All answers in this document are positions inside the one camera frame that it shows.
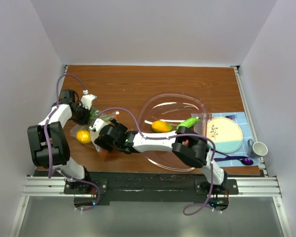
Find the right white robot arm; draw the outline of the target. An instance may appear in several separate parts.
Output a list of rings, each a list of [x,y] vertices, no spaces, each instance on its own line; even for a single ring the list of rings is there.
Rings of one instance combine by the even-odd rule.
[[[207,178],[211,191],[221,194],[227,189],[227,173],[214,161],[216,145],[209,138],[187,127],[167,133],[129,131],[126,126],[111,118],[108,122],[97,118],[90,125],[95,132],[93,143],[111,152],[121,153],[169,152],[185,165],[198,168]]]

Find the orange fake mango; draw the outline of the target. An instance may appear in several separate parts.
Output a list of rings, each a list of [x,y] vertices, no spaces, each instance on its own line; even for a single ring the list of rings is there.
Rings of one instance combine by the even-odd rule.
[[[151,125],[151,128],[156,133],[167,133],[171,132],[173,129],[172,125],[161,120],[154,121]]]

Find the light green fake cucumber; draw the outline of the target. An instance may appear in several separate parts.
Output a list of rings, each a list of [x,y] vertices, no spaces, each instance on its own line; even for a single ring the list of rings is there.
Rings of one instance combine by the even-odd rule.
[[[180,124],[178,124],[176,127],[176,130],[178,130],[182,126],[187,127],[187,128],[191,128],[199,121],[200,121],[199,117],[188,118],[188,119],[184,120],[183,122],[181,122]]]

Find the clear zip top bag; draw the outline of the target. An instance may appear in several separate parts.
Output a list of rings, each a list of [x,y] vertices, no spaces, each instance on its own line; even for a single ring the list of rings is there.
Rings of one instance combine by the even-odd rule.
[[[88,146],[90,148],[93,148],[95,149],[100,157],[103,159],[103,160],[106,160],[106,156],[108,155],[108,151],[106,151],[104,148],[101,148],[99,145],[96,145],[94,140],[96,138],[99,137],[99,133],[98,132],[92,132],[89,130],[89,126],[91,126],[91,124],[87,124],[87,125],[75,125],[71,130],[70,130],[70,134],[72,137],[74,137],[76,139],[76,133],[79,131],[79,130],[88,130],[90,135],[91,135],[91,143],[89,144],[84,144],[85,146]]]

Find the yellow fake lemon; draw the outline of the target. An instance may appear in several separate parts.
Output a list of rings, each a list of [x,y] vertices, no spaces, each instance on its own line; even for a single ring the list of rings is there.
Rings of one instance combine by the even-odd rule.
[[[76,133],[76,139],[82,144],[91,143],[91,135],[88,130],[79,130]]]

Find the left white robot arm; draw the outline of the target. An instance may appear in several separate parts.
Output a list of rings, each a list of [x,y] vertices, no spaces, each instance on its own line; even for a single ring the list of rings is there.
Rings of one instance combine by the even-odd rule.
[[[81,98],[73,90],[62,90],[47,117],[27,129],[33,164],[48,169],[48,178],[60,173],[67,188],[82,194],[91,192],[94,185],[86,168],[71,157],[63,128],[70,120],[87,125],[96,98],[87,90]]]

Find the green fake vegetable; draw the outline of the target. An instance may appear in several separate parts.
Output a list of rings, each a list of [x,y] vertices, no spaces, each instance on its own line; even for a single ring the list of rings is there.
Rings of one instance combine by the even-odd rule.
[[[90,110],[90,114],[89,114],[89,118],[88,118],[88,124],[91,124],[94,121],[94,119],[99,114],[99,112],[100,111],[98,109],[96,109],[96,108],[92,108]]]

